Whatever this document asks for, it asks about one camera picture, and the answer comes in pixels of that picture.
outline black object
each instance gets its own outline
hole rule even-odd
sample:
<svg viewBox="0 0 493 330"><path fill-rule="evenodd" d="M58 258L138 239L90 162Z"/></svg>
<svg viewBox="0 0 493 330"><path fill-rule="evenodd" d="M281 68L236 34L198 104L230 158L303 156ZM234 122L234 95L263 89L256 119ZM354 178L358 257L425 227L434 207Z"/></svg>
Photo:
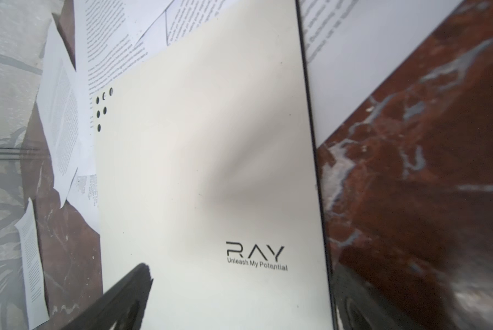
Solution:
<svg viewBox="0 0 493 330"><path fill-rule="evenodd" d="M153 280L141 263L62 330L138 330Z"/></svg>
<svg viewBox="0 0 493 330"><path fill-rule="evenodd" d="M344 330L424 330L373 285L343 265L335 267L331 294Z"/></svg>

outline grey marble surface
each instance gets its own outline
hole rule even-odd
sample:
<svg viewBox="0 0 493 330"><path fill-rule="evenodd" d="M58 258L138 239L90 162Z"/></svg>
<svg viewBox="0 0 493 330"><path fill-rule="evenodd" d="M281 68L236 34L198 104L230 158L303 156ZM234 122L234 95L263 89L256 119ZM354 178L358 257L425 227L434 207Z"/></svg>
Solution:
<svg viewBox="0 0 493 330"><path fill-rule="evenodd" d="M0 0L0 148L19 149L42 74L51 14L63 0ZM19 161L0 161L0 329L27 329L17 230L24 214Z"/></svg>
<svg viewBox="0 0 493 330"><path fill-rule="evenodd" d="M17 147L19 129L0 146ZM27 329L24 281L15 223L24 214L19 161L0 161L0 329Z"/></svg>
<svg viewBox="0 0 493 330"><path fill-rule="evenodd" d="M62 6L62 0L0 0L0 139L28 124L51 13Z"/></svg>

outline black hole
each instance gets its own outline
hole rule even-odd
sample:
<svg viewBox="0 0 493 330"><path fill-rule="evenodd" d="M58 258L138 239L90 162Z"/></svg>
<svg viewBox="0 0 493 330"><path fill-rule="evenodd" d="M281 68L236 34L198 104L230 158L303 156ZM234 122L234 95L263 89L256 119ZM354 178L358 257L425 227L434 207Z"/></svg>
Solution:
<svg viewBox="0 0 493 330"><path fill-rule="evenodd" d="M373 330L371 324L367 321L366 317L362 314L360 309L356 306L353 300L348 299L346 301L347 313L349 315L349 323L353 330Z"/></svg>

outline white paper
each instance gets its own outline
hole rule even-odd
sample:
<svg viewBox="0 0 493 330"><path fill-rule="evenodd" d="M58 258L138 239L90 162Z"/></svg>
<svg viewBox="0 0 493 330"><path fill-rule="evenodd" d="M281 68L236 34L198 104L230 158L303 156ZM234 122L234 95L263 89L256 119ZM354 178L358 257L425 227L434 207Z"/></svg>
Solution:
<svg viewBox="0 0 493 330"><path fill-rule="evenodd" d="M152 43L151 48L154 53L166 47L165 21L158 19L158 26L151 27L146 33L147 39L135 45L129 35L127 15L122 0L75 0L74 16L76 71L80 82L78 105L82 146L78 175L93 175L96 174L96 167L92 107L96 105L96 100L92 99L92 95L134 64L146 59L150 55L146 49L148 43Z"/></svg>
<svg viewBox="0 0 493 330"><path fill-rule="evenodd" d="M65 204L79 162L75 81L76 72L52 21L48 29L37 106L50 151L53 188L59 193L60 207Z"/></svg>
<svg viewBox="0 0 493 330"><path fill-rule="evenodd" d="M33 213L33 203L28 199L28 206L23 217L17 221L21 241L22 272L24 277L24 292L26 296L26 313L28 314L28 329L48 321L47 305L45 301L45 276L39 243L37 241L36 217Z"/></svg>
<svg viewBox="0 0 493 330"><path fill-rule="evenodd" d="M303 0L316 145L454 10L461 0Z"/></svg>
<svg viewBox="0 0 493 330"><path fill-rule="evenodd" d="M129 36L134 44L162 15L171 0L123 0Z"/></svg>
<svg viewBox="0 0 493 330"><path fill-rule="evenodd" d="M81 160L78 175L96 174L94 130L97 128L93 125L95 114L92 110L96 99L92 96L133 65L156 55L237 1L175 0L145 31L136 45L134 38L131 38L132 28L127 20L137 16L138 12L142 14L144 6L129 5L131 9L127 9L122 0L74 1L76 68L80 82L78 105Z"/></svg>
<svg viewBox="0 0 493 330"><path fill-rule="evenodd" d="M165 11L168 45L208 22L238 0L175 0Z"/></svg>
<svg viewBox="0 0 493 330"><path fill-rule="evenodd" d="M99 234L98 190L96 175L76 175L67 201L78 210L85 222Z"/></svg>

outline brown marble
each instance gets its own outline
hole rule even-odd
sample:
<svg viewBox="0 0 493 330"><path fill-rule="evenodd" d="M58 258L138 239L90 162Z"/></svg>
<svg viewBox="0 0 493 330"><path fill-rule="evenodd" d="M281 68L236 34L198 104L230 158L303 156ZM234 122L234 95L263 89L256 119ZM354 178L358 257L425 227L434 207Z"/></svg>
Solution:
<svg viewBox="0 0 493 330"><path fill-rule="evenodd" d="M467 0L320 146L333 261L428 329L493 329L493 0Z"/></svg>
<svg viewBox="0 0 493 330"><path fill-rule="evenodd" d="M67 48L71 47L73 62L72 9L72 1L65 1L58 30ZM68 202L59 208L50 156L36 150L48 147L34 106L22 145L21 172L24 200L30 197L34 203L50 315L38 329L58 330L103 294L99 235Z"/></svg>

